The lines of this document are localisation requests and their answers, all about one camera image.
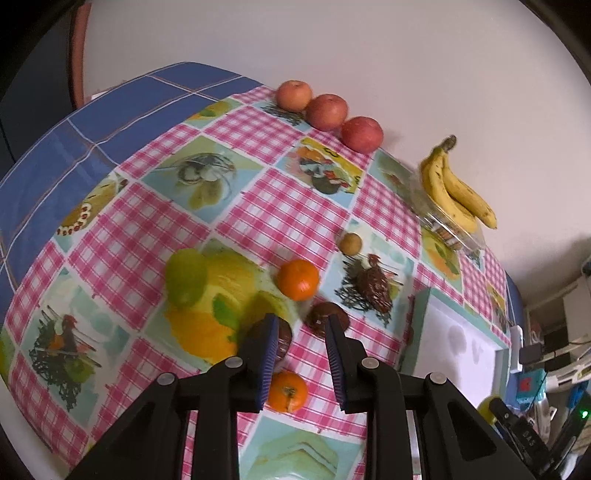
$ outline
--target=banana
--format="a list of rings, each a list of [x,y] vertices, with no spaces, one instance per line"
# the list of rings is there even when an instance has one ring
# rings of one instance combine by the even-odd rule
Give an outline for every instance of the banana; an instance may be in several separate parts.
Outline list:
[[[426,191],[454,222],[466,232],[474,233],[478,228],[476,219],[449,196],[443,183],[443,164],[447,161],[447,151],[442,145],[433,149],[430,160],[422,166],[423,182],[427,183]]]
[[[449,168],[447,155],[443,159],[443,184],[454,200],[478,217],[488,228],[496,228],[495,212],[480,195],[455,176]]]

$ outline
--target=apple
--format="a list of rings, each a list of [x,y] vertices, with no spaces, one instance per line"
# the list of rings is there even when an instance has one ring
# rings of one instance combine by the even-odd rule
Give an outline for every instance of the apple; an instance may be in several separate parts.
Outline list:
[[[275,93],[277,105],[288,112],[303,112],[312,100],[310,85],[301,80],[288,80],[279,85]]]
[[[306,121],[318,130],[328,132],[343,125],[349,106],[340,96],[324,93],[313,99],[306,109]]]
[[[358,153],[371,153],[384,141],[384,131],[373,118],[356,116],[341,127],[340,140]]]

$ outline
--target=tangerine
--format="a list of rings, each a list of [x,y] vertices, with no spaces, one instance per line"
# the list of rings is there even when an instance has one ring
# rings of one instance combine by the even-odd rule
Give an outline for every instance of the tangerine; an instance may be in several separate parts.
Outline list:
[[[294,413],[302,408],[308,398],[308,387],[304,379],[293,372],[273,375],[267,404],[275,411]]]
[[[314,296],[319,281],[318,269],[312,262],[302,258],[283,264],[277,274],[277,288],[294,301],[307,300]]]

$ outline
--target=green fruit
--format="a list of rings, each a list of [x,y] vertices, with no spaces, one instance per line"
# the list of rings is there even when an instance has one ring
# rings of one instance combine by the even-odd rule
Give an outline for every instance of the green fruit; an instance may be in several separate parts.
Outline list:
[[[178,309],[188,309],[203,296],[207,283],[205,258],[193,248],[177,250],[166,262],[164,280],[168,301]]]

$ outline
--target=blue tablecloth border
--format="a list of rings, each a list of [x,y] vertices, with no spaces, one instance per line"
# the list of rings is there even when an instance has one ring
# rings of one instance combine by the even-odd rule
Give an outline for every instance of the blue tablecloth border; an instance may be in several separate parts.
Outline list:
[[[260,86],[200,63],[154,70],[113,88],[49,130],[0,181],[0,325],[59,222],[110,171],[205,106]]]

